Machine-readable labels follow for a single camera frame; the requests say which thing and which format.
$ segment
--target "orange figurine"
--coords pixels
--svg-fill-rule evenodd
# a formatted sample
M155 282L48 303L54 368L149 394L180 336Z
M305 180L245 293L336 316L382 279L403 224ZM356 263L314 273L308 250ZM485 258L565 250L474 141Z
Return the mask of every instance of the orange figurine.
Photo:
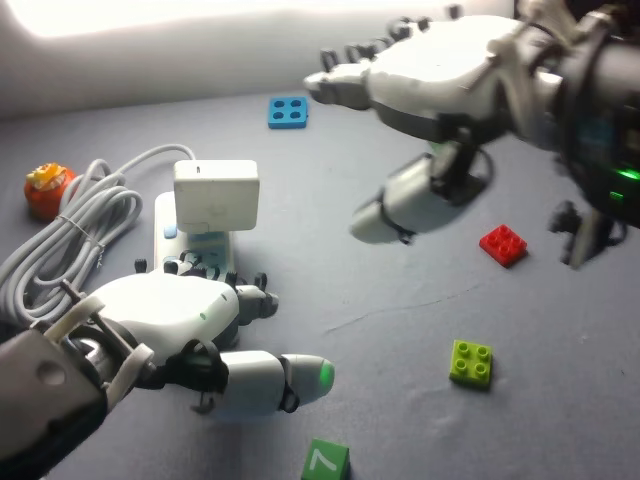
M24 196L33 214L41 220L53 221L58 215L60 200L76 174L57 163L47 163L27 175Z

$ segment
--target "white wall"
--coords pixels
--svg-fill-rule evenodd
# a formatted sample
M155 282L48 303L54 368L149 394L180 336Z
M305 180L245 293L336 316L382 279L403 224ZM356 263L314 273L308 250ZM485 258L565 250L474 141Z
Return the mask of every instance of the white wall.
M400 15L444 19L449 2L296 8L38 38L0 3L0 118L300 88L321 47L385 35ZM463 0L465 14L513 15L512 0Z

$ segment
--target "toy brick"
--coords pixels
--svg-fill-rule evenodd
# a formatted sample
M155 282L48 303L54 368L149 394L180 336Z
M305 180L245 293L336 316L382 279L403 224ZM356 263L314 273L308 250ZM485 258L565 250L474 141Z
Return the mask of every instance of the toy brick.
M455 340L449 378L456 383L488 388L491 382L491 347Z
M500 225L482 237L480 246L505 268L509 268L527 253L527 242L506 225Z
M349 447L314 438L304 464L302 480L346 480Z
M271 129L305 128L307 117L305 97L275 97L269 102L267 123Z

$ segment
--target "table surface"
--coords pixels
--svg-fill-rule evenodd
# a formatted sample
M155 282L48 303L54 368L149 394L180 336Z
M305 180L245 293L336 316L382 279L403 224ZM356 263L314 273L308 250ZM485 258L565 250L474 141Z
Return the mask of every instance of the table surface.
M636 232L575 272L546 231L579 196L551 155L513 137L487 146L492 188L455 223L415 245L371 246L348 234L353 210L424 148L371 112L310 105L305 130L271 131L268 96L91 111L0 124L0 255L34 234L24 174L57 161L116 168L163 143L201 159L254 159L258 226L237 234L241 274L269 274L273 318L244 328L239 348L309 353L336 365L329 396L245 424L189 410L179 387L135 391L52 480L294 480L312 437L351 447L352 478L637 478L640 457L640 256ZM153 258L153 201L172 188L177 155L130 172L145 207L87 285ZM529 243L510 270L478 240L501 223ZM494 348L489 393L448 379L453 340Z

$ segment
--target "green toy block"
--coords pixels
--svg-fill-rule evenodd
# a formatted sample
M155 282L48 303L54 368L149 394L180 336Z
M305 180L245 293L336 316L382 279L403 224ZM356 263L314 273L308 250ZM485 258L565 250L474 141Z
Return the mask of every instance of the green toy block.
M349 447L314 438L304 463L302 480L345 480L349 474Z
M491 357L491 347L487 345L455 340L449 378L464 385L489 388Z

